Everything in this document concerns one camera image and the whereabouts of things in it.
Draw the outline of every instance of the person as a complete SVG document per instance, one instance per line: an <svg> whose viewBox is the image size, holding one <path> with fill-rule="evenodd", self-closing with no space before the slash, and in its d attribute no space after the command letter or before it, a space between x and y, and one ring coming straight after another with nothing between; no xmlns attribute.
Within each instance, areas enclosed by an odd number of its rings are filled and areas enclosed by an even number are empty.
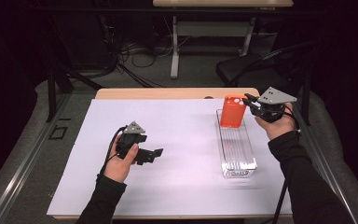
<svg viewBox="0 0 358 224"><path fill-rule="evenodd" d="M290 103L286 106L288 108L285 112L291 113L293 106ZM272 123L259 117L255 117L255 120L266 131L270 140L268 147L281 165L290 194L294 222L352 224L348 211L313 168L306 149L299 144L295 121L287 115ZM113 144L111 155L116 153L117 140L118 138ZM135 144L124 160L113 157L107 163L103 177L77 221L78 224L109 223L126 188L123 182L137 151L138 146Z"/></svg>
<svg viewBox="0 0 358 224"><path fill-rule="evenodd" d="M286 103L286 113L293 109ZM283 115L272 123L256 122L267 133L269 150L281 165L292 204L293 220L299 224L353 223L350 214L312 166L306 149L299 144L295 121Z"/></svg>

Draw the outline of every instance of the chair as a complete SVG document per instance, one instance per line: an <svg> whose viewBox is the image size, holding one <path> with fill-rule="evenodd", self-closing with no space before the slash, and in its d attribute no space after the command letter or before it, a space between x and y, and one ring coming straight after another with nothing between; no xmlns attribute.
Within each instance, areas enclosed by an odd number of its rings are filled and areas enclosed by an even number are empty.
<svg viewBox="0 0 358 224"><path fill-rule="evenodd" d="M310 65L315 42L308 41L283 49L276 49L265 56L247 54L222 61L216 73L224 87L256 88L260 94L269 87L297 96L301 87L303 118L309 124Z"/></svg>

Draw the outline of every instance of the black sleeve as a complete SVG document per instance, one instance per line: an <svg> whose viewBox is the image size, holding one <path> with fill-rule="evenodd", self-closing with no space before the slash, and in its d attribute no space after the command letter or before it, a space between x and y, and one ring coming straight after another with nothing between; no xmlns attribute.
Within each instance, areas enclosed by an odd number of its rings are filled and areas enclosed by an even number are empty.
<svg viewBox="0 0 358 224"><path fill-rule="evenodd" d="M109 223L126 187L125 184L118 183L103 175L77 224Z"/></svg>
<svg viewBox="0 0 358 224"><path fill-rule="evenodd" d="M295 132L271 140L268 146L272 155L281 163L295 223L353 223L337 195L312 166Z"/></svg>

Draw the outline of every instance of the white table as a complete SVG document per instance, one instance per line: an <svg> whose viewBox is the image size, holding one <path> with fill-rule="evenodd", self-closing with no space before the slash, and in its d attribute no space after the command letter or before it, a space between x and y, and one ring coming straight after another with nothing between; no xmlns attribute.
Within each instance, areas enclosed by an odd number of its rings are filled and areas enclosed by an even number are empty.
<svg viewBox="0 0 358 224"><path fill-rule="evenodd" d="M258 167L250 178L222 175L215 110L222 107L226 94L245 92L258 95L246 88L101 90L89 107L48 215L77 218L81 214L114 132L136 120L147 135L140 147L164 151L154 163L131 167L114 218L272 216L283 175L250 111L244 119ZM137 96L140 99L128 99ZM220 99L200 99L205 96ZM291 214L288 194L282 214Z"/></svg>
<svg viewBox="0 0 358 224"><path fill-rule="evenodd" d="M153 0L155 7L291 7L292 0ZM249 21L178 21L173 17L172 23L172 67L171 78L178 78L179 35L195 36L244 36L240 56L245 55L255 26L255 18Z"/></svg>

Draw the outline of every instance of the transparent tray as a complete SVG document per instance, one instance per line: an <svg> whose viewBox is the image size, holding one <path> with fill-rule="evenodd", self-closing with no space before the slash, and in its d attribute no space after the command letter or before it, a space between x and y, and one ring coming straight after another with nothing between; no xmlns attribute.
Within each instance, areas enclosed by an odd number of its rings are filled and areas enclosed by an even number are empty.
<svg viewBox="0 0 358 224"><path fill-rule="evenodd" d="M239 128L220 126L222 110L216 110L216 133L224 178L250 177L257 164L244 120Z"/></svg>

